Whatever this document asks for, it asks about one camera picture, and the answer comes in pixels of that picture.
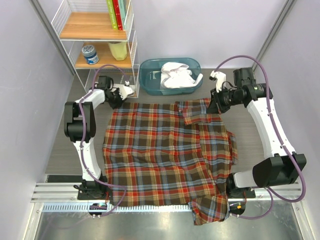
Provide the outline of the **plaid flannel long sleeve shirt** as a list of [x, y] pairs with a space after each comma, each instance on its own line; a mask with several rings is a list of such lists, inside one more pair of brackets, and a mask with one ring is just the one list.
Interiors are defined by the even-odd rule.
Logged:
[[127, 102], [113, 112], [102, 145], [112, 204], [187, 204], [198, 226], [229, 217], [236, 138], [218, 114], [206, 112], [209, 103]]

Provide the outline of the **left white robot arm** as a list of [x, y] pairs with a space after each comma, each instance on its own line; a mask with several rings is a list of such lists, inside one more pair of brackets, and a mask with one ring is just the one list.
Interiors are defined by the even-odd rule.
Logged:
[[109, 76], [98, 77], [85, 96], [64, 105], [64, 134], [76, 148], [82, 170], [81, 184], [73, 186], [78, 190], [78, 200], [100, 200], [108, 193], [107, 178], [98, 165], [94, 147], [95, 108], [104, 102], [113, 109], [124, 102], [121, 89], [114, 87]]

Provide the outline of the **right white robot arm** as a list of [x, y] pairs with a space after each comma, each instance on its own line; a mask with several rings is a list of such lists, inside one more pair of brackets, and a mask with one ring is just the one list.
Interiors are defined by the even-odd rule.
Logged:
[[226, 74], [212, 71], [208, 114], [226, 113], [232, 106], [243, 105], [251, 115], [263, 147], [264, 160], [251, 170], [231, 173], [226, 193], [233, 198], [250, 188], [266, 188], [294, 184], [307, 163], [304, 154], [296, 153], [281, 126], [272, 92], [266, 83], [257, 83], [250, 67], [233, 71], [234, 83], [226, 87]]

